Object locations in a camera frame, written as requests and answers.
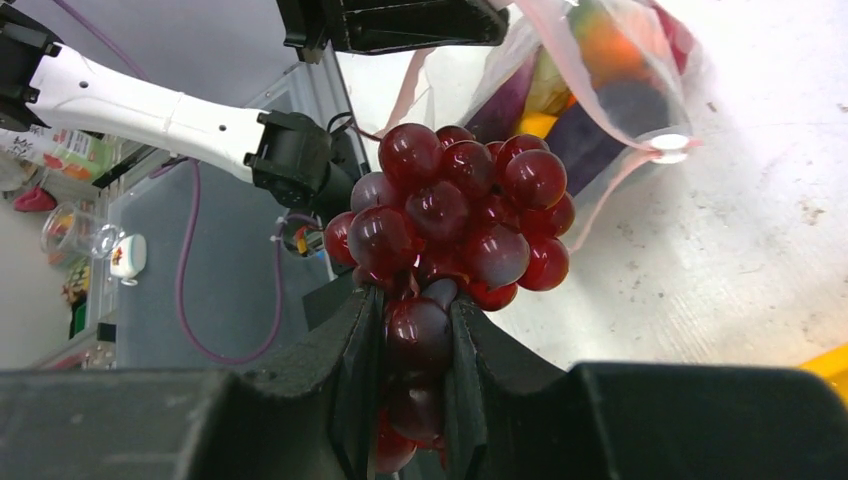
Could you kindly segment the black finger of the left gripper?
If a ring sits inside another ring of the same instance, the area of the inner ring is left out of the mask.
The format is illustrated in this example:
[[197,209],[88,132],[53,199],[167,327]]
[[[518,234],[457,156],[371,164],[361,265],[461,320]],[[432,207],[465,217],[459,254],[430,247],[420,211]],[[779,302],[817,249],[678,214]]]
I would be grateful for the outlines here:
[[306,63],[324,50],[383,55],[444,46],[497,46],[509,13],[477,0],[278,0],[284,45]]

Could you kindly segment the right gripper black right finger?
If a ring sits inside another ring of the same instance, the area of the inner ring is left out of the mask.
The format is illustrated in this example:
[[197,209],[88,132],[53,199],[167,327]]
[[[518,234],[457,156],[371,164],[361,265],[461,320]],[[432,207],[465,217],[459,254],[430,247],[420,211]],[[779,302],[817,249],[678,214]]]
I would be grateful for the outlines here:
[[847,410],[798,369],[580,362],[562,370],[469,300],[451,307],[452,479],[843,479]]

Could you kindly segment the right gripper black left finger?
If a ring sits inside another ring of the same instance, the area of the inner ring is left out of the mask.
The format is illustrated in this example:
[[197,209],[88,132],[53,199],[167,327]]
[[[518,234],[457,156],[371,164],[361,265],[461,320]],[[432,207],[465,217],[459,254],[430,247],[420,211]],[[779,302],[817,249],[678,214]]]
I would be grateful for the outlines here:
[[355,290],[245,373],[1,376],[5,479],[371,479],[383,293]]

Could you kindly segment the slim purple eggplant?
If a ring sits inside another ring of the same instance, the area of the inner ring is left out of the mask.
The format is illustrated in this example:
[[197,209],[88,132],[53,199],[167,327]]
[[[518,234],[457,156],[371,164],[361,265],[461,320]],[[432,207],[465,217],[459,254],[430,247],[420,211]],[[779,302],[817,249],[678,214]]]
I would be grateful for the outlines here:
[[531,89],[536,58],[532,53],[461,125],[477,141],[503,141],[515,134]]

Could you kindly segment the dark red grape bunch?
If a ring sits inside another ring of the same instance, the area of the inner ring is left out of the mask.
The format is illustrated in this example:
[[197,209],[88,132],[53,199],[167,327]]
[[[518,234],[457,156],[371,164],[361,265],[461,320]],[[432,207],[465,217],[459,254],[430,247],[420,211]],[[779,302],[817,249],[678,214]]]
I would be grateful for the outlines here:
[[419,450],[444,448],[453,301],[498,311],[520,290],[558,287],[576,212],[561,159],[534,135],[484,144],[459,126],[407,123],[381,138],[378,160],[323,237],[357,283],[386,297],[376,470],[394,474]]

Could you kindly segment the green orange mango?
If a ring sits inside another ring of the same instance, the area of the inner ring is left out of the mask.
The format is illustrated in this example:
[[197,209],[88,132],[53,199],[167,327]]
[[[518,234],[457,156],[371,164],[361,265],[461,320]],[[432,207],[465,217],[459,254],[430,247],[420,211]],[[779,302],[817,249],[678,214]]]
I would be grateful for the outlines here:
[[559,114],[575,103],[590,116],[600,114],[593,68],[598,60],[601,15],[593,1],[518,1],[541,44],[531,104],[537,111]]

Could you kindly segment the orange pumpkin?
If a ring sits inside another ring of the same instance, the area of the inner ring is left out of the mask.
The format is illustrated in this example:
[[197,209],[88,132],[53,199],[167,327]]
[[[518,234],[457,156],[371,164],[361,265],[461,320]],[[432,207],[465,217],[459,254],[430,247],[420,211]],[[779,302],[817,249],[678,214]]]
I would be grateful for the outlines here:
[[593,13],[584,23],[579,44],[593,87],[647,78],[648,69],[641,50],[608,16]]

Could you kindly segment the clear zip top bag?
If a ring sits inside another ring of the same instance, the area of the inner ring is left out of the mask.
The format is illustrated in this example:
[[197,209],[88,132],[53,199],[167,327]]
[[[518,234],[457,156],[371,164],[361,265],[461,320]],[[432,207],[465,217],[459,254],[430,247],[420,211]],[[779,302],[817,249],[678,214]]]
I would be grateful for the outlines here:
[[416,50],[387,124],[459,125],[482,143],[529,131],[586,193],[572,231],[579,250],[612,192],[652,167],[684,161],[698,141],[685,93],[699,44],[655,1],[489,1],[493,40]]

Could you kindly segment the dark purple round eggplant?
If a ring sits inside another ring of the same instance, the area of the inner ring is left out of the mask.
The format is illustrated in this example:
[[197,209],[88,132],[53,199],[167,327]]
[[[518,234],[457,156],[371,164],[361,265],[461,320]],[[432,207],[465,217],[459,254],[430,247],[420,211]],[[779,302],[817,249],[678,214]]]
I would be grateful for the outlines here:
[[[647,83],[615,82],[602,87],[599,93],[614,107],[623,109],[623,119],[636,134],[657,130],[669,123],[666,100]],[[579,194],[625,149],[623,143],[599,127],[578,103],[558,118],[544,140],[562,161],[568,175],[567,192],[572,196]]]

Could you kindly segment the yellow plastic tray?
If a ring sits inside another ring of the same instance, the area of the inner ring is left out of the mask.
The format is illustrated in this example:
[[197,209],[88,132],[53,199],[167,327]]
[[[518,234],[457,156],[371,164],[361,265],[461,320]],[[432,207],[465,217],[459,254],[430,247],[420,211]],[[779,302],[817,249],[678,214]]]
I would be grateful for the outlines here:
[[800,368],[813,373],[824,380],[841,398],[842,402],[847,404],[847,344],[843,344],[807,362],[804,362],[800,365]]

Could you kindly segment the yellow bell pepper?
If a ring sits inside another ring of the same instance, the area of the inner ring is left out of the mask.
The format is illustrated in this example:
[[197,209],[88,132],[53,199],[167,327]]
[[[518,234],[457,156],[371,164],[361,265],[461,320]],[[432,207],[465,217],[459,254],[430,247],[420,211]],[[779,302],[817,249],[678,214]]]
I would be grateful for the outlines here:
[[540,139],[546,139],[559,120],[556,115],[543,112],[527,112],[522,115],[516,127],[517,135],[532,135]]

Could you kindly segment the red tomato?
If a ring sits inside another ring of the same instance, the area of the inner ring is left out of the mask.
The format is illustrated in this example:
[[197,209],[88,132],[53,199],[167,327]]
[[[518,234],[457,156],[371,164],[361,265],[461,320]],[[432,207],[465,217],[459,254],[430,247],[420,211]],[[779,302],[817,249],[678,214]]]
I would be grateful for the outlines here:
[[690,30],[659,3],[653,2],[652,8],[663,28],[678,72],[683,74],[687,69],[690,55],[696,47],[695,39]]

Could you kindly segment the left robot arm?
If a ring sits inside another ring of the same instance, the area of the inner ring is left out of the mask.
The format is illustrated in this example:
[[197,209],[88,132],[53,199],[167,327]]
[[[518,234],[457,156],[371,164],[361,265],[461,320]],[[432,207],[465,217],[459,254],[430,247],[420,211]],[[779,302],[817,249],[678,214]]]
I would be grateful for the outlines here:
[[[299,61],[327,48],[360,55],[496,46],[509,25],[499,1],[279,1],[272,17]],[[351,176],[329,131],[302,113],[237,108],[112,70],[48,27],[1,5],[1,126],[115,135],[203,161],[329,220],[346,211]]]

